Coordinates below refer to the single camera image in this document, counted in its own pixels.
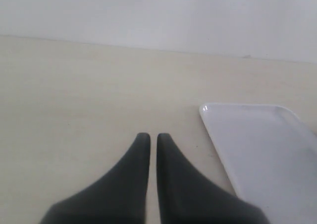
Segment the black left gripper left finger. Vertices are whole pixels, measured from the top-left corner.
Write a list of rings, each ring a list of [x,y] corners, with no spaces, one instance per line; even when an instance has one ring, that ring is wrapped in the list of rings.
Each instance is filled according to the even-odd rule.
[[[134,142],[99,180],[54,205],[43,224],[144,224],[151,139],[138,133]]]

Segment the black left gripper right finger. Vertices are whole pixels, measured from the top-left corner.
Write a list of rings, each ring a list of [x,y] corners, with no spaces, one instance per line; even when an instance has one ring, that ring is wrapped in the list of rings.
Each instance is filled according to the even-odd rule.
[[[157,137],[157,188],[163,224],[267,224],[261,209],[201,174],[168,133]]]

